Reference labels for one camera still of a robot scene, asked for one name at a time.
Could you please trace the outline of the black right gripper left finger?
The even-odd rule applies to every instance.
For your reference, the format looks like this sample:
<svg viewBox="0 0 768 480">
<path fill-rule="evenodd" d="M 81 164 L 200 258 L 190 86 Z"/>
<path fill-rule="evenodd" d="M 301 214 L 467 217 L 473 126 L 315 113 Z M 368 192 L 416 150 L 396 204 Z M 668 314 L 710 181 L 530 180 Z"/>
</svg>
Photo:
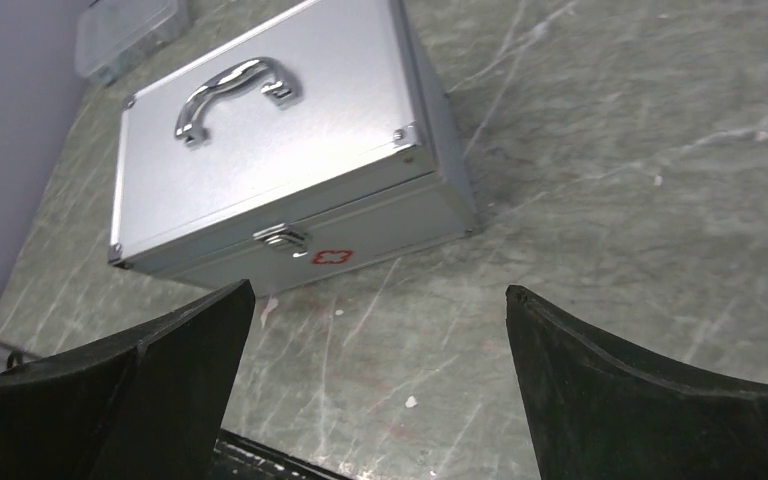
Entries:
<svg viewBox="0 0 768 480">
<path fill-rule="evenodd" d="M 251 284 L 0 373 L 0 479 L 204 479 Z"/>
</svg>

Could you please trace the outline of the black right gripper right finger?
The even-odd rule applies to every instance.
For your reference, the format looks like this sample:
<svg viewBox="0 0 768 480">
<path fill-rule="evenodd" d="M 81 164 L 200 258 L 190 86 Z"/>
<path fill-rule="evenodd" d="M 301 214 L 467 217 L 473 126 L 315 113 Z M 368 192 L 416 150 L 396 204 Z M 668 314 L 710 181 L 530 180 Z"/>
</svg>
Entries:
<svg viewBox="0 0 768 480">
<path fill-rule="evenodd" d="M 768 479 L 768 384 L 697 368 L 506 291 L 544 479 Z"/>
</svg>

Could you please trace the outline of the grey metal medicine case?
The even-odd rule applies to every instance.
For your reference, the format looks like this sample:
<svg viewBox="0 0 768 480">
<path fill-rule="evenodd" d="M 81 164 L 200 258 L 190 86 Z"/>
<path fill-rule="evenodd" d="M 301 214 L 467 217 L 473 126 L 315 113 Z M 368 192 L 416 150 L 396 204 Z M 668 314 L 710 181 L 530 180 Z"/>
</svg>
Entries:
<svg viewBox="0 0 768 480">
<path fill-rule="evenodd" d="M 401 1 L 302 2 L 124 102 L 111 266 L 270 295 L 478 228 Z"/>
</svg>

